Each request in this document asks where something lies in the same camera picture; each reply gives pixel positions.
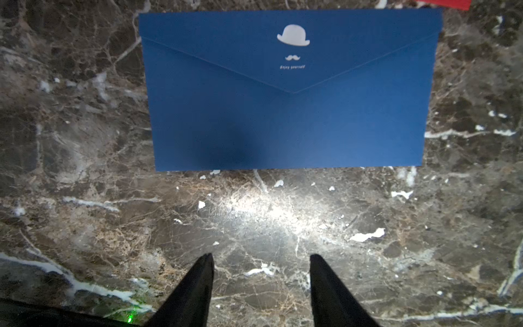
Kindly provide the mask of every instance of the red paper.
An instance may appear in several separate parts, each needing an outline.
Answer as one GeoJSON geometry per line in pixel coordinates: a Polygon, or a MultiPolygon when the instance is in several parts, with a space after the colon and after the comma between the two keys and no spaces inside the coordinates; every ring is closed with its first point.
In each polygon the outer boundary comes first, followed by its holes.
{"type": "Polygon", "coordinates": [[[472,0],[424,0],[424,2],[461,10],[469,10],[471,1],[472,0]]]}

